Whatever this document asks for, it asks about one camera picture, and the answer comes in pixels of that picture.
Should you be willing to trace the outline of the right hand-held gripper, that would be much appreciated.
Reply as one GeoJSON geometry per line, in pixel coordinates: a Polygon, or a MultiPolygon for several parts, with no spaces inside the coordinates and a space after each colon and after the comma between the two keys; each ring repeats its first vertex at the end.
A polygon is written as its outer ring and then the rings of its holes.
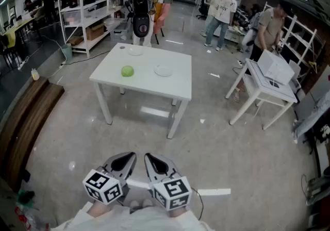
{"type": "Polygon", "coordinates": [[[150,179],[150,189],[156,202],[166,211],[189,205],[192,189],[185,176],[181,177],[174,162],[162,155],[146,153],[144,164],[150,179]]]}

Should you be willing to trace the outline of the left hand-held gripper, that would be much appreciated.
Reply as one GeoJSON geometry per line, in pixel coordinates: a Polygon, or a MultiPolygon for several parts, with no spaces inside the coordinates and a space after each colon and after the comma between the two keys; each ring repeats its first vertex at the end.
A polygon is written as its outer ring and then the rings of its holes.
{"type": "MultiPolygon", "coordinates": [[[[116,172],[120,179],[127,180],[132,175],[136,162],[135,152],[123,152],[108,158],[103,167],[108,172],[116,172]]],[[[123,202],[129,190],[112,174],[105,174],[95,169],[87,174],[82,184],[89,197],[104,205],[117,200],[123,202]]]]}

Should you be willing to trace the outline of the green cabbage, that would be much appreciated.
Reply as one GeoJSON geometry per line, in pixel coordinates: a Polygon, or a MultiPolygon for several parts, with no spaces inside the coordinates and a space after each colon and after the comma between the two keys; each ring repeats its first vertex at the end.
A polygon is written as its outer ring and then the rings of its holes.
{"type": "Polygon", "coordinates": [[[134,75],[134,68],[132,66],[126,65],[122,67],[121,74],[123,77],[131,77],[134,75]]]}

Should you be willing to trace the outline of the person's left forearm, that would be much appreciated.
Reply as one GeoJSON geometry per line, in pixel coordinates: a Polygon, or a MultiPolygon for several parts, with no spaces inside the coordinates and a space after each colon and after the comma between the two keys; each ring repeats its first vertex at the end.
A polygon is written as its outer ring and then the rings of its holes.
{"type": "Polygon", "coordinates": [[[97,218],[111,211],[110,205],[105,205],[99,201],[95,201],[90,209],[87,211],[87,214],[97,218]]]}

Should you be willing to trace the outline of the person's right forearm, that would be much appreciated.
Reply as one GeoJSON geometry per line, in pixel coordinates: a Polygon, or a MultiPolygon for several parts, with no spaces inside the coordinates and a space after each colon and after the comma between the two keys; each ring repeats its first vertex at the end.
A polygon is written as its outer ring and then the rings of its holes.
{"type": "Polygon", "coordinates": [[[186,211],[187,210],[185,207],[173,209],[173,210],[169,211],[169,217],[171,217],[171,218],[179,217],[180,215],[184,214],[186,211]]]}

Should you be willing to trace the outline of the person's white coat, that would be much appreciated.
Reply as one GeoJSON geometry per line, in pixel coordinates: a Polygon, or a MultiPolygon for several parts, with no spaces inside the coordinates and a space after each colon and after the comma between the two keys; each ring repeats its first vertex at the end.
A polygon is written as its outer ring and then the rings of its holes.
{"type": "Polygon", "coordinates": [[[184,209],[171,217],[160,207],[146,207],[130,213],[130,208],[115,205],[97,217],[80,210],[77,215],[52,231],[215,231],[194,213],[184,209]]]}

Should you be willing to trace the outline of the white square table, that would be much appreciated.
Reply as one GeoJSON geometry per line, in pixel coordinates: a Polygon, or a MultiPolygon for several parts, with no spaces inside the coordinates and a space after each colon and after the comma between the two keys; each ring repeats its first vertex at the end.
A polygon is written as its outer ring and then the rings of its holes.
{"type": "Polygon", "coordinates": [[[93,82],[108,125],[112,124],[112,116],[102,85],[118,87],[121,94],[124,94],[126,90],[133,90],[171,99],[173,106],[179,106],[170,120],[167,138],[172,139],[192,99],[192,57],[146,46],[139,46],[143,49],[141,56],[132,56],[127,52],[130,47],[137,46],[117,43],[92,72],[89,79],[93,82]],[[122,76],[121,69],[126,65],[134,68],[133,76],[122,76]],[[154,72],[154,67],[157,65],[169,67],[173,74],[169,77],[158,76],[154,72]]]}

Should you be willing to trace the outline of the wooden steps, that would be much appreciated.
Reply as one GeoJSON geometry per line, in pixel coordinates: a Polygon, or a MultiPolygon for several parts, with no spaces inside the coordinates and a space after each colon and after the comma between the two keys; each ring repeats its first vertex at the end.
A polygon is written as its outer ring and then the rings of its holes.
{"type": "Polygon", "coordinates": [[[26,165],[48,116],[64,94],[64,87],[40,77],[24,91],[0,133],[0,177],[18,192],[26,165]]]}

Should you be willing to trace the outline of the clear plastic bag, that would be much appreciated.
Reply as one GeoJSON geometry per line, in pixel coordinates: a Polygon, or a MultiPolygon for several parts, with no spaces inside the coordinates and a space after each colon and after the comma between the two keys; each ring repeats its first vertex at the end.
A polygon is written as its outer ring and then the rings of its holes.
{"type": "Polygon", "coordinates": [[[51,224],[46,215],[30,201],[23,204],[16,201],[14,213],[23,224],[25,231],[50,231],[51,224]]]}

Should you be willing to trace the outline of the white round plate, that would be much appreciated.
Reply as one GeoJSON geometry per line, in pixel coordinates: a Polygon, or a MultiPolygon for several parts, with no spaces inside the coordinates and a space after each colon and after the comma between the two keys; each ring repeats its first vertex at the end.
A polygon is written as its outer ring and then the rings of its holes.
{"type": "Polygon", "coordinates": [[[141,56],[143,54],[143,49],[139,46],[130,47],[127,52],[132,56],[141,56]]]}

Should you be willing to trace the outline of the green trash bin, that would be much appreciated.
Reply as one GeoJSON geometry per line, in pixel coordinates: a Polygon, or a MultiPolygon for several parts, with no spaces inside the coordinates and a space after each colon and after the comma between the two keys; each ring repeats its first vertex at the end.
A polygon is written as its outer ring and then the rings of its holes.
{"type": "Polygon", "coordinates": [[[70,61],[73,57],[72,55],[72,45],[70,43],[67,43],[61,47],[61,50],[65,56],[66,61],[70,61]]]}

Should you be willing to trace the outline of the small white table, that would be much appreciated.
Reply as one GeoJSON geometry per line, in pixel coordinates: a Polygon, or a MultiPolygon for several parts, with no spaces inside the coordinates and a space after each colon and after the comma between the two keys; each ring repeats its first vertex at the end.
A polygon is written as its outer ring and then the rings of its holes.
{"type": "Polygon", "coordinates": [[[241,106],[236,115],[230,119],[230,125],[234,125],[248,108],[258,100],[257,106],[261,106],[264,102],[267,102],[281,107],[280,111],[271,121],[262,126],[263,130],[266,130],[297,102],[297,98],[289,85],[270,84],[270,82],[275,83],[275,81],[264,77],[257,62],[250,59],[245,60],[243,68],[225,96],[226,99],[232,95],[241,80],[244,82],[249,98],[241,106]]]}

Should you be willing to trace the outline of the clear storage bin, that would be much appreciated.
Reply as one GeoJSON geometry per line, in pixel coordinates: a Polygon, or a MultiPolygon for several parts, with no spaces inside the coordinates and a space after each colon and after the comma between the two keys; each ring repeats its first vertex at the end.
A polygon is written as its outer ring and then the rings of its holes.
{"type": "Polygon", "coordinates": [[[131,21],[121,21],[110,30],[110,38],[115,42],[132,40],[133,32],[131,21]]]}

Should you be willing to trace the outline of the cardboard box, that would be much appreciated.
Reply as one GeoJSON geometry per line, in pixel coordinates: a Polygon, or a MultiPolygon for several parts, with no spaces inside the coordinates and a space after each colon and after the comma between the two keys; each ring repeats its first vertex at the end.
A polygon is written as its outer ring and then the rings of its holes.
{"type": "Polygon", "coordinates": [[[86,28],[87,40],[92,41],[100,37],[104,33],[104,24],[100,23],[95,26],[89,26],[86,28]]]}

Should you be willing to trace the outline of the pink chair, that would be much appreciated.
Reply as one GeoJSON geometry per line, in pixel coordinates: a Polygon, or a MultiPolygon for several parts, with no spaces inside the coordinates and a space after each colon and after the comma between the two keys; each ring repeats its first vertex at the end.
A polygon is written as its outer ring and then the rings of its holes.
{"type": "Polygon", "coordinates": [[[164,37],[162,26],[164,25],[164,21],[169,14],[171,4],[168,3],[157,3],[156,4],[156,14],[154,18],[154,27],[153,27],[153,34],[155,35],[156,42],[159,44],[157,34],[161,32],[162,36],[164,37]]]}

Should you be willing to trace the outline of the white box appliance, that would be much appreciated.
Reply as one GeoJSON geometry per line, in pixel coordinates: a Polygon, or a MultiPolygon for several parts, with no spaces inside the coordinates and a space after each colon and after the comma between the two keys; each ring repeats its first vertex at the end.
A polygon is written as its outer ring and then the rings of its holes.
{"type": "Polygon", "coordinates": [[[294,76],[294,71],[286,60],[268,50],[262,52],[257,64],[264,77],[282,85],[287,85],[294,76]]]}

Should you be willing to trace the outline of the black office chair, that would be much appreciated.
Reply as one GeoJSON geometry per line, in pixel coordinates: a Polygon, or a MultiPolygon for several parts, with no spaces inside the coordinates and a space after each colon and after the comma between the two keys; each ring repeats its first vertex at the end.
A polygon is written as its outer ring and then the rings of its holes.
{"type": "Polygon", "coordinates": [[[208,15],[208,8],[209,5],[206,2],[206,0],[201,0],[200,6],[199,6],[199,14],[196,15],[198,19],[206,19],[208,15]]]}

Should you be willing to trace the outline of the yellow topped table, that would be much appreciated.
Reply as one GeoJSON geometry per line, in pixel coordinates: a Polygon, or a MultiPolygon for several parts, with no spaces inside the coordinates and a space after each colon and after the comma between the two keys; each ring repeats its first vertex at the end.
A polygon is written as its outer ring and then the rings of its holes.
{"type": "Polygon", "coordinates": [[[35,18],[23,20],[21,24],[17,27],[12,27],[9,30],[7,30],[3,35],[7,37],[8,43],[5,44],[6,47],[11,48],[15,46],[16,42],[16,35],[17,32],[24,29],[27,25],[29,25],[32,21],[34,21],[35,18]]]}

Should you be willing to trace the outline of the white panel with red mark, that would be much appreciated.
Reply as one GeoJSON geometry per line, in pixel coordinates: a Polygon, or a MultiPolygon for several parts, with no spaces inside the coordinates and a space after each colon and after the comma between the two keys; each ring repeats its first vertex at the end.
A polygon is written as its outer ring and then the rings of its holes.
{"type": "Polygon", "coordinates": [[[312,103],[315,103],[328,90],[330,90],[330,66],[327,65],[319,79],[309,91],[308,98],[312,103]]]}

